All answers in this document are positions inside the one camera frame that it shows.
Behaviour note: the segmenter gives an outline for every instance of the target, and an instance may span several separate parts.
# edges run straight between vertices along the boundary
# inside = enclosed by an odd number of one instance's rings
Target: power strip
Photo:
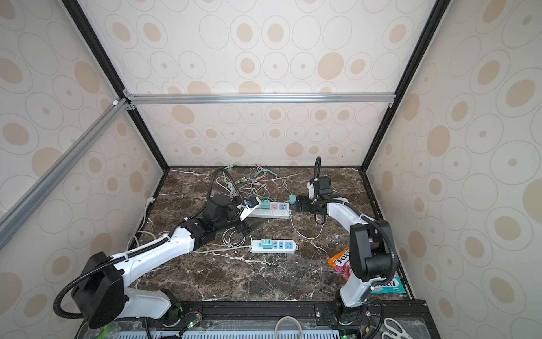
[[[252,241],[252,253],[294,253],[298,245],[291,239],[256,239]]]
[[[274,218],[289,219],[290,204],[287,202],[271,202],[269,209],[256,208],[249,215],[249,218]]]

